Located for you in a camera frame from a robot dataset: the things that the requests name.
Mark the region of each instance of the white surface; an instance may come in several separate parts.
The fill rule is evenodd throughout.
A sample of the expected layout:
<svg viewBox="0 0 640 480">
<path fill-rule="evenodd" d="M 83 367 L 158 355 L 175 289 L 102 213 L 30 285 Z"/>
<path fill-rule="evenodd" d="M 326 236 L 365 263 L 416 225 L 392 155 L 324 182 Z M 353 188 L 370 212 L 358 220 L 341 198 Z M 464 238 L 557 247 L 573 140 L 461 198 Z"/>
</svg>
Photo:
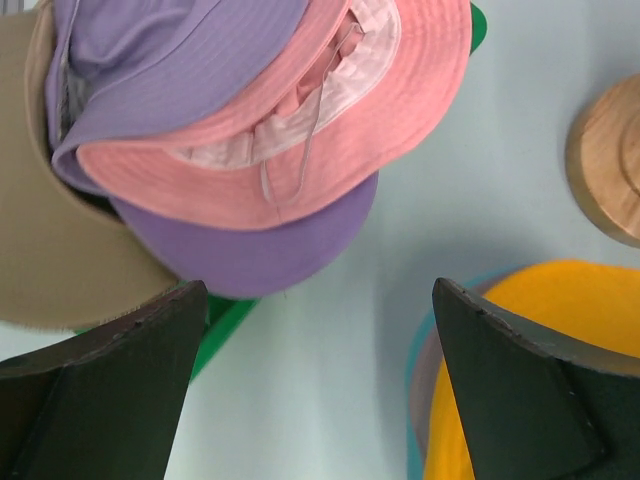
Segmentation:
<svg viewBox="0 0 640 480">
<path fill-rule="evenodd" d="M 487 39 L 337 262 L 264 299 L 190 388 L 168 480 L 405 478 L 404 369 L 437 276 L 552 257 L 640 267 L 565 182 L 567 128 L 640 71 L 640 2 L 478 2 Z M 0 331 L 2 357 L 55 337 Z"/>
</svg>

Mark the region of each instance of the wooden hat stand base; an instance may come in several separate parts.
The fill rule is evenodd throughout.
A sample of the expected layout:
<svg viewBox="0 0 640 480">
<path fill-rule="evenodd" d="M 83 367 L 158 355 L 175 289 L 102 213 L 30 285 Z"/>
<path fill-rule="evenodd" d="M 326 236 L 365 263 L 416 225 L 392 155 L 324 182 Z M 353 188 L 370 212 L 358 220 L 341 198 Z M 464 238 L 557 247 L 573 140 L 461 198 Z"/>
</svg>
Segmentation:
<svg viewBox="0 0 640 480">
<path fill-rule="evenodd" d="M 575 120 L 566 169 L 589 220 L 640 248 L 640 74 L 611 87 Z"/>
</svg>

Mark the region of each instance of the drawstring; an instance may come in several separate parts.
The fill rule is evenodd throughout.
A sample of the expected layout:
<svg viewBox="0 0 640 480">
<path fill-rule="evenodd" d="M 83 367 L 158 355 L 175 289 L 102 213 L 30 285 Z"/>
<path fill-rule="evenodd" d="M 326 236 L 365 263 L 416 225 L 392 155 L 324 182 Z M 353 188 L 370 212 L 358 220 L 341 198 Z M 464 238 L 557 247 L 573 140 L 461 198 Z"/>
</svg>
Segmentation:
<svg viewBox="0 0 640 480">
<path fill-rule="evenodd" d="M 270 187 L 270 183 L 269 183 L 269 175 L 267 172 L 267 160 L 264 160 L 263 162 L 261 162 L 260 165 L 260 182 L 262 184 L 262 192 L 264 195 L 264 198 L 267 202 L 269 202 L 272 205 L 276 205 L 276 206 L 288 206 L 291 205 L 292 203 L 294 203 L 298 197 L 300 196 L 300 194 L 302 193 L 302 186 L 304 184 L 304 176 L 305 176 L 305 172 L 307 169 L 307 163 L 309 161 L 309 156 L 311 155 L 311 141 L 313 139 L 313 133 L 316 130 L 316 127 L 318 126 L 318 122 L 320 121 L 320 104 L 322 103 L 322 93 L 324 90 L 324 84 L 325 84 L 325 80 L 327 78 L 327 75 L 329 73 L 329 69 L 331 68 L 331 64 L 333 63 L 333 61 L 336 58 L 336 55 L 338 55 L 338 53 L 340 52 L 340 49 L 342 48 L 342 46 L 344 45 L 344 43 L 347 41 L 347 39 L 349 38 L 349 35 L 351 35 L 351 33 L 353 33 L 354 30 L 359 30 L 360 33 L 364 33 L 362 31 L 362 27 L 357 24 L 357 23 L 352 23 L 351 26 L 349 27 L 349 30 L 347 31 L 347 33 L 344 35 L 344 37 L 342 37 L 342 40 L 340 40 L 340 42 L 338 43 L 338 45 L 336 46 L 336 48 L 333 51 L 333 55 L 331 56 L 331 59 L 329 60 L 329 63 L 327 65 L 327 68 L 325 68 L 323 74 L 322 74 L 322 84 L 320 85 L 320 90 L 319 90 L 319 94 L 318 94 L 318 101 L 316 103 L 316 108 L 315 108 L 315 113 L 314 113 L 314 121 L 311 124 L 311 128 L 309 129 L 309 133 L 307 134 L 307 137 L 305 139 L 304 142 L 304 155 L 302 157 L 302 165 L 300 166 L 300 174 L 298 177 L 298 190 L 296 191 L 296 193 L 286 202 L 284 203 L 280 203 L 278 204 L 275 199 L 273 198 L 272 194 L 271 194 L 271 187 Z"/>
</svg>

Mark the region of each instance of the purple fabric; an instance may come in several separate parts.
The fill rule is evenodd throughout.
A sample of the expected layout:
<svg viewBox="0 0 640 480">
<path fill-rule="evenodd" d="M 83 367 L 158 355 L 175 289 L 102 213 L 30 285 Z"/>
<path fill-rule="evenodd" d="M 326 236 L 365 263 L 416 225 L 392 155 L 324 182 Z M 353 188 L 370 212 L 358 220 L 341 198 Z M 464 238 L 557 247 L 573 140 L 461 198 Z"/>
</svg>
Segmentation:
<svg viewBox="0 0 640 480">
<path fill-rule="evenodd" d="M 308 0 L 57 0 L 58 44 L 46 96 L 56 173 L 104 194 L 79 167 L 75 149 L 111 138 L 183 128 L 226 105 L 289 42 Z M 60 66 L 69 59 L 92 95 L 56 145 Z"/>
<path fill-rule="evenodd" d="M 323 210 L 277 228 L 234 232 L 168 219 L 111 199 L 140 241 L 184 280 L 203 280 L 231 298 L 269 295 L 331 263 L 360 231 L 375 197 L 378 174 Z"/>
</svg>

